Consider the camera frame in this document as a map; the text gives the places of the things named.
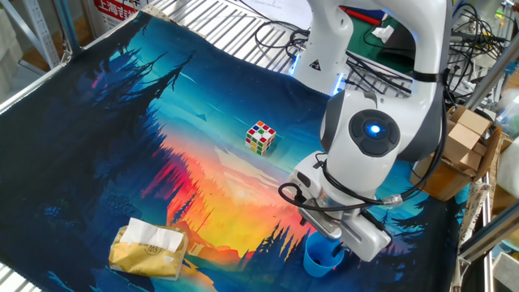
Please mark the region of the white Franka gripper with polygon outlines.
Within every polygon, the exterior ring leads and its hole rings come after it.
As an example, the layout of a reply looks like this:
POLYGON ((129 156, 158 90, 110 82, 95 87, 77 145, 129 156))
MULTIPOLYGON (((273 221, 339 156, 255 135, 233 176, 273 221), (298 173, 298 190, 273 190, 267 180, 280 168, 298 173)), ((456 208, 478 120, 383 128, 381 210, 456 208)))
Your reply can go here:
POLYGON ((324 176, 318 153, 300 161, 288 181, 297 185, 304 201, 298 208, 302 218, 325 238, 339 240, 331 251, 337 258, 349 248, 358 258, 369 262, 391 242, 391 235, 376 224, 361 206, 361 201, 333 187, 324 176))

